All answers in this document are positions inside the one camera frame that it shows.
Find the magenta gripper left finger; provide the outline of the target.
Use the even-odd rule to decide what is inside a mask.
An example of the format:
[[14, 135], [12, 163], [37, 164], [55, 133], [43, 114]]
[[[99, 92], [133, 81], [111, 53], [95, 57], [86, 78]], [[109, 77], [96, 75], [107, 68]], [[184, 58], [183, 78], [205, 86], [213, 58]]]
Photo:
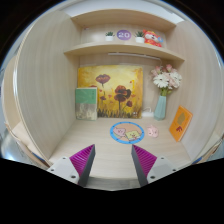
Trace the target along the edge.
[[90, 145], [70, 157], [56, 161], [48, 172], [85, 187], [95, 157], [95, 145]]

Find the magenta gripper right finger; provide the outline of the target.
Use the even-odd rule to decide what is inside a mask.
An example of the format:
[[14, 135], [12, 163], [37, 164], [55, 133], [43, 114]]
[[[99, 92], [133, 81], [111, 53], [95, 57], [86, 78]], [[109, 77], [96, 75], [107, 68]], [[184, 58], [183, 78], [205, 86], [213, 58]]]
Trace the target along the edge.
[[157, 157], [137, 145], [132, 146], [131, 155], [141, 187], [177, 171], [164, 156]]

